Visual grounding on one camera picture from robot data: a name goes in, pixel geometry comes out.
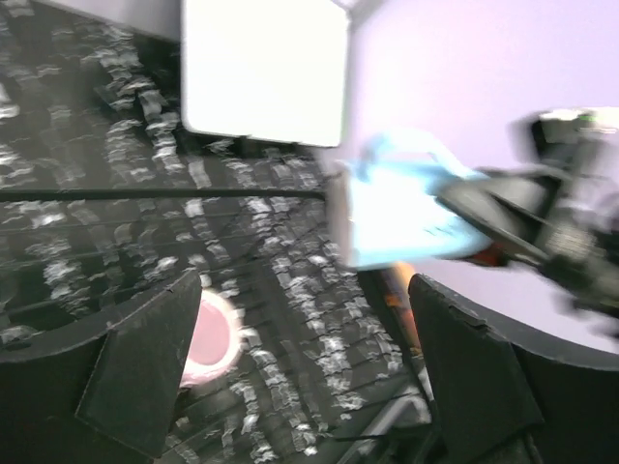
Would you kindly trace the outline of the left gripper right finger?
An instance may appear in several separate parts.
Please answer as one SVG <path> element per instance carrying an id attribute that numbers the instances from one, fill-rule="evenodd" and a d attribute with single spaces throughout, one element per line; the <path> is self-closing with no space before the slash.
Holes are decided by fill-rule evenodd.
<path id="1" fill-rule="evenodd" d="M 615 463 L 618 357 L 415 275 L 409 299 L 450 463 Z"/>

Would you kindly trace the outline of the light blue ceramic mug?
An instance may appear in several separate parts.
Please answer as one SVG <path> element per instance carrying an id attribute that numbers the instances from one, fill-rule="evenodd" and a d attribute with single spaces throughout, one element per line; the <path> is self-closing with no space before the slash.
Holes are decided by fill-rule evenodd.
<path id="1" fill-rule="evenodd" d="M 339 164 L 326 191 L 340 263 L 380 269 L 397 261 L 466 258 L 487 248 L 486 235 L 436 199 L 451 181 L 479 175 L 428 131 L 375 136 L 358 160 Z"/>

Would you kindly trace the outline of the black marble pattern mat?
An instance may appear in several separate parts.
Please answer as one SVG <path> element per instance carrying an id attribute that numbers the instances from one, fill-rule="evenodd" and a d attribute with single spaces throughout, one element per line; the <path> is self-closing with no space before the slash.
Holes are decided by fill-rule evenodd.
<path id="1" fill-rule="evenodd" d="M 1 194 L 10 189 L 315 192 L 296 148 L 180 123 L 176 45 L 37 1 L 1 5 Z"/>

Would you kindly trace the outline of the mauve ceramic mug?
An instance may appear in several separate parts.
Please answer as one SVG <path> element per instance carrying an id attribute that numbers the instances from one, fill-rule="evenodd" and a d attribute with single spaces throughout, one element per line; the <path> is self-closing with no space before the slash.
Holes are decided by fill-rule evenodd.
<path id="1" fill-rule="evenodd" d="M 234 305 L 204 289 L 180 388 L 203 386 L 232 368 L 242 351 L 242 327 L 243 317 Z"/>

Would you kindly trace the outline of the white whiteboard black frame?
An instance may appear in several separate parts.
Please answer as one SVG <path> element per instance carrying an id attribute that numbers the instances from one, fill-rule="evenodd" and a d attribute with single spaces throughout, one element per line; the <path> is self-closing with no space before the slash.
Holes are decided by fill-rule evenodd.
<path id="1" fill-rule="evenodd" d="M 349 16 L 333 1 L 182 4 L 181 113 L 196 133 L 336 147 Z"/>

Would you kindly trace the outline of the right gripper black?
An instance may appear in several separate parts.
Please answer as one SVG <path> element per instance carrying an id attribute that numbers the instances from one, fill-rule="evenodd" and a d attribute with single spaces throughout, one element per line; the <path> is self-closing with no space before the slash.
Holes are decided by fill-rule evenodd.
<path id="1" fill-rule="evenodd" d="M 568 207 L 587 170 L 618 131 L 616 108 L 559 108 L 525 119 L 538 166 L 453 180 L 439 204 L 504 250 L 572 293 L 572 306 L 618 312 L 618 217 Z"/>

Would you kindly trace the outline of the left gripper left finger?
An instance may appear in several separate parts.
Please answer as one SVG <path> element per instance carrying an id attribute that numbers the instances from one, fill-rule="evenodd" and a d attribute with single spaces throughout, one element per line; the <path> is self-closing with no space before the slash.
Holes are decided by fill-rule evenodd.
<path id="1" fill-rule="evenodd" d="M 1 352 L 4 463 L 151 463 L 172 422 L 201 298 L 187 270 Z"/>

